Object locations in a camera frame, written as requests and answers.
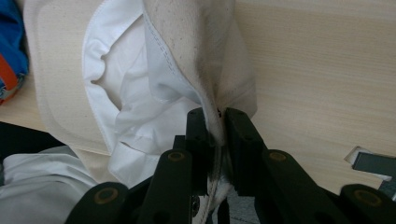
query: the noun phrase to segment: white garment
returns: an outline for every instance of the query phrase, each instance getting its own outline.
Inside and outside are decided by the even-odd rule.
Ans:
[[[4,159],[0,223],[64,223],[81,197],[97,183],[69,147]]]

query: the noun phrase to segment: table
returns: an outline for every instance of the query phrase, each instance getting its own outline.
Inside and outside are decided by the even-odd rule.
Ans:
[[[257,72],[253,122],[323,188],[378,188],[344,157],[361,146],[396,156],[396,3],[238,0],[235,16]],[[45,131],[34,76],[0,121]]]

